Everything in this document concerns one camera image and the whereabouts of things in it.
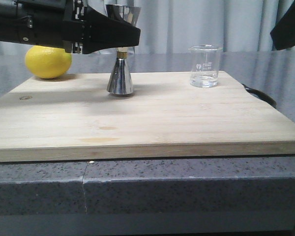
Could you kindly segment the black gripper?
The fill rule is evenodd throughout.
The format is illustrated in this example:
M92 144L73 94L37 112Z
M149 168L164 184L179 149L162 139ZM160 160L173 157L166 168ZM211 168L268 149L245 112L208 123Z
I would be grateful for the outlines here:
M86 0L0 0L0 41L81 53Z
M270 32L276 50L295 46L295 0Z

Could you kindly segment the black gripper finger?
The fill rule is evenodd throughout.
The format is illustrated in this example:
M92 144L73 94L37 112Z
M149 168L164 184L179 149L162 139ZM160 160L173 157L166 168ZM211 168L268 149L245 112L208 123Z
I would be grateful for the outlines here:
M83 54L139 45L141 30L136 27L140 7L106 5L107 15L88 6L85 19Z

